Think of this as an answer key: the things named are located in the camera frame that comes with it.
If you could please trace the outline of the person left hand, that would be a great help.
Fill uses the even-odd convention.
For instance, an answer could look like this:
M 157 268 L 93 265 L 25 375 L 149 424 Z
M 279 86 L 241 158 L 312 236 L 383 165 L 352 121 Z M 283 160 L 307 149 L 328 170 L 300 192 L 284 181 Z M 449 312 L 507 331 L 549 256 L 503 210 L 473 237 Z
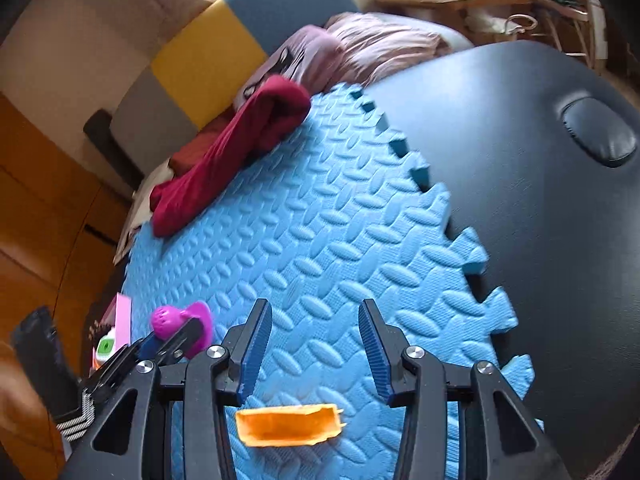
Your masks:
M 25 479 L 56 479 L 64 456 L 46 408 L 13 349 L 1 343 L 1 446 Z

